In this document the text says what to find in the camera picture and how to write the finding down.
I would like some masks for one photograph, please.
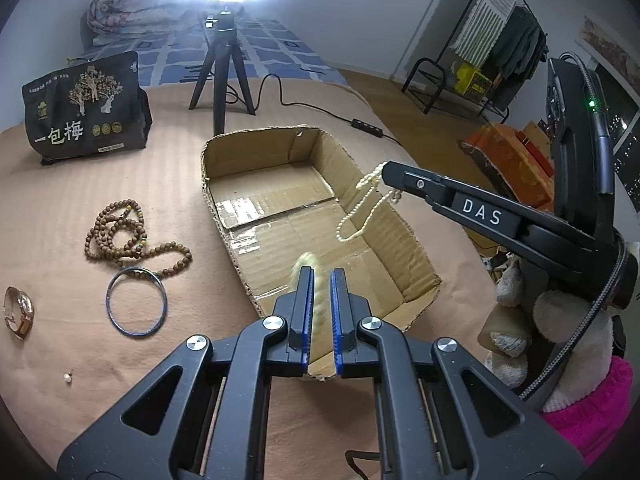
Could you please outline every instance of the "open cardboard box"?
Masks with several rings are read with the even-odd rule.
[[[436,275],[411,228],[382,205],[363,237],[340,243],[338,222],[366,190],[356,163],[328,133],[309,126],[249,130],[217,136],[202,152],[203,191],[229,255],[255,309],[268,316],[290,292],[292,268],[305,252],[319,261],[309,374],[335,375],[329,273],[345,270],[350,292],[369,300],[374,316],[401,330],[436,297]],[[343,226],[362,226],[380,198],[375,192]]]

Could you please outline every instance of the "beige cloth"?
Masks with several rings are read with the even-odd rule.
[[[252,81],[254,99],[258,83]],[[286,100],[311,102],[383,126],[344,88],[286,80],[284,89]],[[0,333],[0,394],[53,466],[82,430],[188,336],[223,338],[257,319],[202,197],[200,152],[212,137],[212,89],[207,84],[199,109],[188,111],[192,91],[193,84],[148,91],[154,125],[147,148],[139,152],[44,168],[23,126],[0,135],[0,289],[12,285],[24,290],[36,310],[24,343],[8,330]],[[281,107],[275,82],[267,83],[256,117],[239,105],[228,110],[227,131],[319,126],[337,137],[363,170],[372,170],[384,158],[411,162],[387,139],[368,136],[321,112]],[[91,134],[90,126],[85,134]],[[109,202],[126,198],[142,206],[152,245],[176,240],[194,256],[186,272],[164,281],[169,316],[159,333],[146,340],[130,340],[111,325],[104,294],[114,268],[89,262],[82,252],[95,216]],[[471,242],[458,225],[417,198],[405,196],[397,210],[442,278],[439,296],[410,334],[427,340],[453,336],[481,358],[476,334],[494,304],[494,287]],[[158,270],[176,259],[174,253],[164,254],[145,265]],[[133,281],[116,289],[114,310],[123,323],[135,330],[150,326],[159,311],[155,290]],[[71,369],[69,385],[63,374]],[[274,380],[266,478],[352,477],[344,451],[377,449],[370,391],[368,380]],[[364,467],[376,469],[375,464]]]

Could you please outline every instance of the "blue bangle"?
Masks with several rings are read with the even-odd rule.
[[[151,280],[155,282],[155,284],[158,286],[158,288],[160,289],[160,293],[162,294],[162,314],[160,315],[160,319],[158,319],[156,324],[153,325],[149,330],[146,330],[146,332],[130,332],[129,330],[126,330],[123,326],[121,326],[115,320],[115,318],[113,317],[113,312],[111,311],[111,289],[113,288],[113,285],[121,275],[128,272],[135,272],[135,271],[142,272],[143,274],[146,274],[147,276],[149,276]],[[111,319],[111,322],[113,323],[114,327],[116,327],[124,335],[135,338],[135,339],[142,339],[145,337],[149,337],[155,334],[158,330],[160,330],[160,327],[162,326],[162,324],[164,323],[164,320],[166,319],[166,313],[168,310],[168,303],[166,298],[166,291],[164,290],[164,285],[151,270],[144,269],[143,267],[126,267],[120,270],[113,277],[113,279],[111,280],[111,283],[109,283],[109,286],[107,287],[107,296],[104,300],[104,304],[107,306],[107,316],[109,316],[109,319]]]

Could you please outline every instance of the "black tripod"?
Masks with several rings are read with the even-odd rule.
[[[200,69],[196,88],[193,91],[191,103],[189,104],[189,110],[193,110],[198,105],[204,83],[207,81],[207,77],[215,63],[216,69],[213,75],[214,136],[225,133],[226,86],[229,78],[229,58],[234,60],[246,110],[251,115],[255,115],[254,102],[251,99],[249,82],[246,79],[246,71],[244,70],[244,60],[242,60],[242,52],[238,45],[238,31],[236,29],[234,14],[230,10],[223,10],[218,15],[218,23],[216,25],[213,43],[209,45],[207,56]]]

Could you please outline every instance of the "tripod leg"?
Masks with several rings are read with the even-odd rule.
[[[200,74],[198,74],[198,81],[196,82],[196,88],[193,91],[193,95],[191,96],[191,103],[189,104],[189,110],[193,110],[197,105],[200,99],[200,94],[202,94],[202,89],[204,88],[204,83],[207,82],[207,77],[209,77],[209,72],[211,72],[211,68],[213,67],[213,62],[216,60],[216,47],[212,45],[209,50],[207,50],[207,55],[204,58],[204,63],[202,64],[202,68],[200,69]]]
[[[229,57],[231,47],[216,48],[216,71],[213,75],[213,135],[225,133],[226,83],[229,80]]]
[[[244,69],[244,59],[242,59],[242,52],[240,51],[239,46],[234,45],[231,47],[231,56],[233,57],[234,66],[236,67],[236,74],[238,75],[238,82],[240,83],[242,98],[246,103],[246,110],[251,115],[255,115],[254,102],[251,99],[249,82],[246,79],[246,70]]]

